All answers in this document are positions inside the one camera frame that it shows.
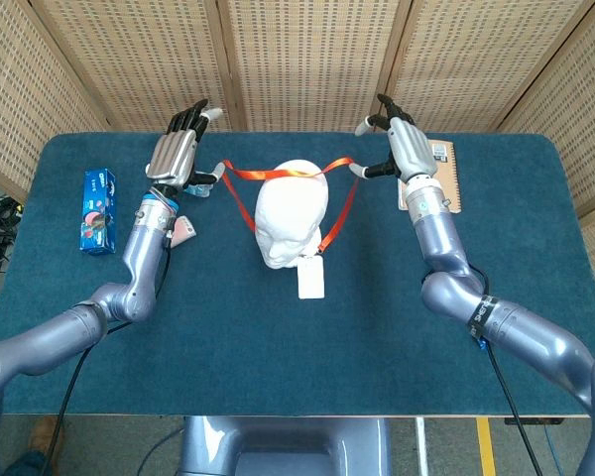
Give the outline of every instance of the white card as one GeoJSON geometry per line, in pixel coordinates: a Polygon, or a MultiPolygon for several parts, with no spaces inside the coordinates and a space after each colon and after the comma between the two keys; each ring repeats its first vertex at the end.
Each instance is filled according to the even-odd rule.
{"type": "Polygon", "coordinates": [[[324,298],[324,260],[321,256],[297,260],[297,295],[300,299],[324,298]]]}

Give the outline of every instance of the black cable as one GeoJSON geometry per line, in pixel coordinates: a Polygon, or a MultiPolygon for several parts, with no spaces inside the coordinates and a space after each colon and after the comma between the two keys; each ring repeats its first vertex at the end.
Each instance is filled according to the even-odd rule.
{"type": "Polygon", "coordinates": [[[172,256],[172,247],[170,244],[166,246],[166,265],[163,268],[163,273],[161,274],[161,279],[159,281],[159,285],[157,286],[157,293],[155,296],[158,298],[159,294],[161,293],[161,289],[163,288],[163,284],[166,281],[166,276],[168,275],[168,269],[170,268],[170,257],[172,256]]]}
{"type": "Polygon", "coordinates": [[[485,282],[485,287],[483,289],[483,294],[488,295],[489,294],[489,287],[490,287],[490,283],[489,283],[489,277],[487,276],[487,273],[485,273],[483,270],[481,270],[480,268],[476,268],[474,265],[472,265],[471,263],[467,263],[467,265],[474,270],[476,273],[478,273],[482,278],[483,281],[485,282]]]}
{"type": "Polygon", "coordinates": [[[555,445],[553,445],[553,438],[548,432],[548,427],[546,424],[544,426],[544,436],[546,436],[546,442],[548,443],[548,449],[551,450],[551,456],[553,456],[553,462],[555,463],[555,469],[557,469],[558,476],[564,476],[564,471],[562,470],[562,464],[559,462],[559,457],[557,456],[557,451],[555,451],[555,445]]]}
{"type": "MultiPolygon", "coordinates": [[[[478,273],[485,283],[483,294],[489,295],[489,288],[490,288],[490,281],[487,273],[485,273],[480,268],[476,268],[471,263],[468,263],[469,267],[478,273]]],[[[527,432],[523,427],[523,423],[520,420],[520,415],[518,414],[518,409],[516,408],[516,404],[514,403],[514,399],[512,398],[512,394],[509,392],[509,387],[507,386],[507,382],[505,381],[505,377],[503,377],[503,373],[500,370],[500,366],[498,365],[498,361],[496,360],[496,355],[494,354],[494,349],[492,348],[492,344],[489,340],[485,339],[484,337],[481,340],[485,343],[485,347],[487,348],[487,355],[489,356],[489,361],[494,368],[494,372],[496,373],[496,377],[498,378],[498,382],[500,382],[500,386],[503,388],[503,393],[505,394],[505,398],[507,399],[507,403],[509,404],[510,409],[512,409],[512,414],[514,415],[514,420],[516,421],[516,426],[518,427],[518,431],[520,432],[520,436],[523,439],[523,443],[525,444],[525,448],[527,449],[527,453],[529,454],[529,458],[532,461],[532,465],[534,466],[535,474],[541,476],[542,471],[539,468],[539,464],[537,463],[536,454],[534,453],[534,449],[532,448],[532,444],[529,441],[529,437],[527,436],[527,432]]]]}
{"type": "Polygon", "coordinates": [[[534,453],[532,444],[529,441],[527,432],[525,431],[525,428],[523,427],[523,423],[520,421],[520,416],[518,415],[518,409],[516,408],[514,399],[512,399],[512,395],[509,393],[509,387],[507,387],[507,382],[505,382],[503,373],[501,372],[500,367],[498,366],[498,362],[496,361],[496,355],[494,354],[494,349],[492,348],[492,344],[491,344],[491,342],[489,342],[487,340],[485,342],[487,343],[487,355],[489,355],[489,361],[492,363],[494,372],[496,372],[496,377],[498,377],[498,382],[500,382],[500,386],[503,388],[503,393],[505,394],[507,403],[509,404],[509,407],[512,409],[512,414],[514,415],[514,420],[516,421],[518,431],[520,432],[520,436],[523,439],[523,443],[525,444],[525,448],[527,449],[529,458],[532,461],[532,465],[534,466],[535,474],[537,476],[542,476],[542,470],[539,469],[539,464],[537,463],[536,454],[534,453]]]}
{"type": "MultiPolygon", "coordinates": [[[[166,276],[168,275],[168,269],[170,268],[170,258],[172,255],[172,248],[170,247],[170,245],[168,245],[166,247],[166,254],[167,254],[166,264],[165,264],[165,266],[163,268],[163,272],[161,274],[159,286],[157,287],[156,297],[159,296],[159,293],[161,292],[161,289],[163,288],[163,284],[166,281],[166,276]]],[[[132,322],[124,322],[123,324],[119,324],[115,327],[112,327],[111,329],[108,329],[108,332],[106,332],[106,334],[110,335],[114,332],[117,332],[118,330],[123,329],[124,327],[129,326],[130,324],[132,324],[132,322]]],[[[83,365],[83,362],[86,360],[86,357],[88,357],[88,354],[90,353],[91,350],[92,350],[92,347],[88,347],[86,350],[83,351],[83,353],[81,354],[81,357],[79,358],[79,361],[77,362],[77,365],[75,366],[75,370],[72,372],[72,377],[70,378],[70,383],[68,384],[68,387],[66,388],[66,393],[63,396],[63,401],[61,402],[61,407],[59,408],[58,420],[56,421],[56,426],[53,430],[53,437],[51,438],[51,444],[49,445],[49,449],[47,450],[47,455],[45,458],[44,466],[42,467],[42,470],[40,471],[40,476],[47,476],[47,471],[49,470],[49,465],[51,464],[51,459],[53,458],[53,453],[55,453],[56,446],[58,445],[58,437],[60,436],[61,423],[63,422],[63,416],[66,412],[66,407],[68,407],[68,401],[70,400],[70,396],[72,395],[72,389],[74,388],[75,382],[77,381],[77,377],[79,376],[79,371],[81,370],[81,366],[83,365]]]]}
{"type": "Polygon", "coordinates": [[[81,370],[81,366],[83,365],[84,360],[88,357],[88,354],[92,350],[92,347],[88,347],[86,350],[83,351],[81,357],[79,357],[79,362],[75,367],[75,370],[72,372],[72,377],[70,378],[70,383],[68,384],[68,388],[66,389],[66,393],[63,396],[63,401],[61,402],[61,407],[59,408],[58,413],[58,420],[56,421],[56,427],[53,429],[53,437],[51,438],[51,444],[49,445],[49,449],[47,450],[46,460],[44,462],[44,466],[40,471],[41,476],[47,476],[47,471],[49,470],[49,465],[51,464],[51,459],[53,458],[53,453],[56,450],[56,445],[58,444],[58,437],[60,436],[60,428],[61,422],[63,421],[63,415],[66,413],[66,407],[68,407],[68,400],[70,399],[70,395],[72,394],[72,389],[75,386],[75,382],[77,381],[77,377],[79,376],[79,371],[81,370]]]}
{"type": "Polygon", "coordinates": [[[152,446],[152,448],[150,448],[150,450],[146,453],[146,455],[143,457],[143,460],[141,461],[141,465],[139,466],[139,469],[137,470],[137,476],[141,476],[141,471],[143,471],[143,468],[146,465],[146,463],[148,462],[148,459],[150,459],[150,456],[152,456],[152,453],[154,453],[157,449],[159,449],[160,446],[162,446],[163,444],[168,442],[170,439],[172,439],[175,436],[177,436],[178,434],[182,433],[182,431],[183,431],[183,426],[180,426],[177,429],[175,429],[174,431],[171,431],[170,433],[166,434],[159,441],[157,441],[152,446]]]}

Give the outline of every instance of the brown notebook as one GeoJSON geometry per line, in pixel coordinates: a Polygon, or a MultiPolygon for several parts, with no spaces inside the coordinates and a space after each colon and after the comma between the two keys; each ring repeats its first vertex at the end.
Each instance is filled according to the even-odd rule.
{"type": "MultiPolygon", "coordinates": [[[[460,192],[458,189],[458,172],[456,170],[456,156],[454,155],[454,144],[447,141],[430,140],[429,145],[432,147],[432,153],[438,166],[438,171],[434,178],[440,181],[443,187],[445,198],[450,201],[449,211],[452,213],[459,213],[460,208],[460,192]]],[[[398,180],[399,187],[399,210],[407,210],[408,206],[405,201],[406,184],[398,180]]]]}

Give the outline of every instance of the blue box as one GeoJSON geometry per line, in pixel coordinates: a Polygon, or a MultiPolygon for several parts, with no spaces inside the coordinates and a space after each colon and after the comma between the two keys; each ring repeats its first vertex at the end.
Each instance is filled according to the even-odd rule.
{"type": "Polygon", "coordinates": [[[90,255],[115,252],[115,176],[108,169],[87,171],[83,181],[79,249],[90,255]]]}

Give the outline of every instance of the black strap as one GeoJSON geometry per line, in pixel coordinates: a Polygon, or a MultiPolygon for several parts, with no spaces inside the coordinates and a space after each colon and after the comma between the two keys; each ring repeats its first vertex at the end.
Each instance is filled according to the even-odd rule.
{"type": "Polygon", "coordinates": [[[497,302],[498,300],[495,297],[483,295],[476,306],[476,310],[474,310],[469,321],[467,321],[469,333],[476,340],[479,340],[483,336],[485,322],[487,322],[489,316],[492,315],[492,311],[494,310],[494,307],[496,307],[497,302]]]}

